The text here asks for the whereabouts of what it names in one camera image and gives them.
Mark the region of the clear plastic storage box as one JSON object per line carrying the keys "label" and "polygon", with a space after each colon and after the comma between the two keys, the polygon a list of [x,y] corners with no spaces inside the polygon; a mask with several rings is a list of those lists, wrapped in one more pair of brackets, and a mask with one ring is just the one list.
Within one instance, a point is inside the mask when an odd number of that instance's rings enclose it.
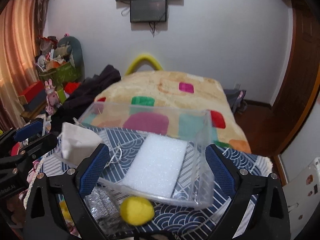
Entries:
{"label": "clear plastic storage box", "polygon": [[211,206],[209,111],[94,102],[76,123],[109,149],[100,184],[169,205]]}

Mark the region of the white foam block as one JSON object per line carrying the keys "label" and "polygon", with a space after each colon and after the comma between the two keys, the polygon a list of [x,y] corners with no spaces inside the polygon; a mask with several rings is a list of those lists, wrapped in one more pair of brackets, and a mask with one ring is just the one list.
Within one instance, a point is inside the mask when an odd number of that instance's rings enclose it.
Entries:
{"label": "white foam block", "polygon": [[185,140],[149,134],[121,184],[142,193],[170,198],[187,146]]}

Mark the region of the silver glitter fabric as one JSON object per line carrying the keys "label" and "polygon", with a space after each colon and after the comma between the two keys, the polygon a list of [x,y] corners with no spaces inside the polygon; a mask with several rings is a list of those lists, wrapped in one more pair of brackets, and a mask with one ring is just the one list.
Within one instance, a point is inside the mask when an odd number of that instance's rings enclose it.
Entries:
{"label": "silver glitter fabric", "polygon": [[91,194],[85,197],[85,203],[104,234],[114,235],[126,229],[119,205],[106,188],[94,187]]}

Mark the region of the grey green plush toy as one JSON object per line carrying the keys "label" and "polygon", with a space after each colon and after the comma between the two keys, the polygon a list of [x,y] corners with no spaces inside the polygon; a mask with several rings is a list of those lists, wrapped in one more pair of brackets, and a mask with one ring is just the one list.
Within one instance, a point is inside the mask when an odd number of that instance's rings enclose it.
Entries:
{"label": "grey green plush toy", "polygon": [[85,78],[85,67],[80,41],[73,36],[66,36],[57,43],[58,47],[62,47],[64,45],[71,46],[71,63],[74,64],[74,68],[78,73],[78,80],[83,81]]}

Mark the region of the brown wooden door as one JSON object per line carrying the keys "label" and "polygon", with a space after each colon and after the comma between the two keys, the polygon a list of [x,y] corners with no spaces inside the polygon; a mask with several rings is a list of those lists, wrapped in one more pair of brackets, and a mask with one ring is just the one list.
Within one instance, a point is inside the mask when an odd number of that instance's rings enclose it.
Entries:
{"label": "brown wooden door", "polygon": [[303,126],[319,87],[319,22],[304,0],[293,0],[292,9],[292,46],[273,110],[279,124],[271,156],[281,154]]}

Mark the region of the white sliding wardrobe door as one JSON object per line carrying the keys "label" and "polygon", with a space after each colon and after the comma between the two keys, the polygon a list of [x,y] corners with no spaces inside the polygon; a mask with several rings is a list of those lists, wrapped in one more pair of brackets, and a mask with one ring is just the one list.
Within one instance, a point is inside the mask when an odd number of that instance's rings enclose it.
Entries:
{"label": "white sliding wardrobe door", "polygon": [[319,157],[319,122],[318,99],[302,129],[280,157],[288,181],[296,178],[316,157]]}

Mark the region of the yellow curved pool noodle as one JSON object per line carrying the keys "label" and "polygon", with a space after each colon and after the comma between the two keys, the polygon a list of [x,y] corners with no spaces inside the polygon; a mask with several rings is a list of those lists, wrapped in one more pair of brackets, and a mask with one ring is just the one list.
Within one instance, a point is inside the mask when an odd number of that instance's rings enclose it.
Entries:
{"label": "yellow curved pool noodle", "polygon": [[143,64],[147,64],[154,71],[163,70],[163,68],[160,65],[160,63],[152,55],[150,55],[150,54],[140,54],[131,62],[131,64],[129,65],[128,69],[125,72],[125,76],[133,74]]}

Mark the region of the red cloth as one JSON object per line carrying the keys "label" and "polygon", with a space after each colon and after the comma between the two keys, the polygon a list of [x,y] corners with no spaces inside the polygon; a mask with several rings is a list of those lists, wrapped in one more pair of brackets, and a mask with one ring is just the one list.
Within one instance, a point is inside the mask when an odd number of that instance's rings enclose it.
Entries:
{"label": "red cloth", "polygon": [[80,85],[80,82],[67,82],[63,88],[66,94],[71,95]]}

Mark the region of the red and grey box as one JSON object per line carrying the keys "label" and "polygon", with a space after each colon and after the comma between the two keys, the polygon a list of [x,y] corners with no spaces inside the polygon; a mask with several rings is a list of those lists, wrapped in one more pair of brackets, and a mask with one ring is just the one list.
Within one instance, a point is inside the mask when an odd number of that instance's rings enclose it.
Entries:
{"label": "red and grey box", "polygon": [[46,91],[42,81],[37,81],[23,90],[18,100],[25,111],[32,112],[46,101]]}

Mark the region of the pile of black clothes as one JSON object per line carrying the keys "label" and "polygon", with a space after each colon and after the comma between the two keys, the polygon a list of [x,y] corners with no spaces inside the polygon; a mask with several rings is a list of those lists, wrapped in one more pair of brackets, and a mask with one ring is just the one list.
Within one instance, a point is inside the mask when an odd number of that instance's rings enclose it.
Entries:
{"label": "pile of black clothes", "polygon": [[79,119],[98,94],[120,80],[120,72],[110,64],[99,75],[86,78],[52,115],[50,131],[59,135],[64,122],[74,124],[73,118]]}

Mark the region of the pink rabbit doll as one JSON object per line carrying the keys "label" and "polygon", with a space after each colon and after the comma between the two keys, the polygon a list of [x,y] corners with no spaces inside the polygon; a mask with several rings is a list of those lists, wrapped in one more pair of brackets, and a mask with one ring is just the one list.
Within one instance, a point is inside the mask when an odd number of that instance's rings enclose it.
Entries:
{"label": "pink rabbit doll", "polygon": [[57,91],[55,90],[55,86],[53,85],[53,82],[51,79],[46,80],[44,82],[45,85],[45,91],[46,91],[46,112],[48,115],[53,115],[55,111],[61,106],[59,95]]}

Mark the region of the orange curtain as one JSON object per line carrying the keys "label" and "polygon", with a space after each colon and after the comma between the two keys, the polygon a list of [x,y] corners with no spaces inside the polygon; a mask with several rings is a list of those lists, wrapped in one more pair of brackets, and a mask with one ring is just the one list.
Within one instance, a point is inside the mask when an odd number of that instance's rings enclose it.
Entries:
{"label": "orange curtain", "polygon": [[18,96],[38,81],[39,54],[49,0],[7,0],[1,10],[1,130],[24,125]]}

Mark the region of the small black wall monitor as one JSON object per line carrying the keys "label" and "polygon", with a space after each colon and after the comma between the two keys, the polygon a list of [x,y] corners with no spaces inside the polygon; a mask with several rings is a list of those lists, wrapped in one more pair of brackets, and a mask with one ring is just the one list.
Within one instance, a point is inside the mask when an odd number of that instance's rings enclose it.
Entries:
{"label": "small black wall monitor", "polygon": [[168,18],[167,0],[131,0],[130,22],[166,22]]}

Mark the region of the yellow pompom ball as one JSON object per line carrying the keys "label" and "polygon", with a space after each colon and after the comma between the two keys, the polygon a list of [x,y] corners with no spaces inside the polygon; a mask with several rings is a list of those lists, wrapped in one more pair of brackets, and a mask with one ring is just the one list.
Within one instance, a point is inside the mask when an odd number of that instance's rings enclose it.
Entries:
{"label": "yellow pompom ball", "polygon": [[131,196],[121,203],[120,216],[127,224],[141,226],[153,219],[155,211],[149,200]]}

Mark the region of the grey bag on floor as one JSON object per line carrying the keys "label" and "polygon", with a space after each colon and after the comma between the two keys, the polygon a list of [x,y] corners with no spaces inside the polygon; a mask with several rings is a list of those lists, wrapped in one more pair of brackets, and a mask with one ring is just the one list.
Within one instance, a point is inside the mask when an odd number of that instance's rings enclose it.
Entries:
{"label": "grey bag on floor", "polygon": [[233,114],[243,113],[247,109],[248,104],[244,100],[246,90],[224,89],[223,91]]}

